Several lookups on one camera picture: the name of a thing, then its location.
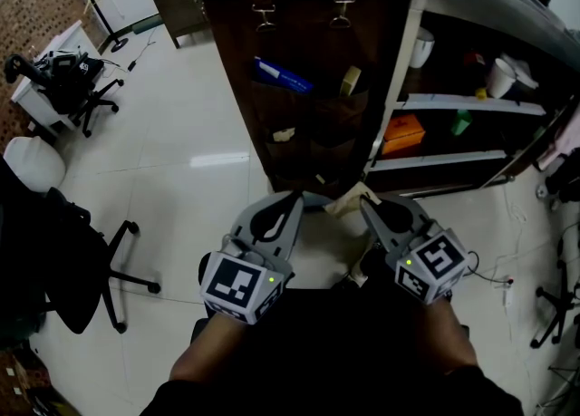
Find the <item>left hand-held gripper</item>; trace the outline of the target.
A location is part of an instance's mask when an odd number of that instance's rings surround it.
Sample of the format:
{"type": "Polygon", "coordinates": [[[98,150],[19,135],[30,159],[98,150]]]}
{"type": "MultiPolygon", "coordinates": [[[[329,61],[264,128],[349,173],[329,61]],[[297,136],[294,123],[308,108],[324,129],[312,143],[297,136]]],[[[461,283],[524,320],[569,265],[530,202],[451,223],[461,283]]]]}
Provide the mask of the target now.
{"type": "Polygon", "coordinates": [[[256,324],[284,292],[293,275],[295,246],[305,201],[263,198],[243,210],[222,247],[208,254],[200,294],[205,305],[245,324],[256,324]]]}

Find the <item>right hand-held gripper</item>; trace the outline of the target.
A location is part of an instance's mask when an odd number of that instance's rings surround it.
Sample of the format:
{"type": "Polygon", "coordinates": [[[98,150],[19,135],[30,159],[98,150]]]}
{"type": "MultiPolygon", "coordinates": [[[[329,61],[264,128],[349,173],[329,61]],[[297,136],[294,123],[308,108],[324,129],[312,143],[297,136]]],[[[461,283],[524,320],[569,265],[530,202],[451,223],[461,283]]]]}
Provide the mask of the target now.
{"type": "Polygon", "coordinates": [[[450,228],[443,228],[411,198],[360,196],[367,227],[384,251],[394,283],[425,305],[444,296],[464,275],[468,253],[450,228]]]}

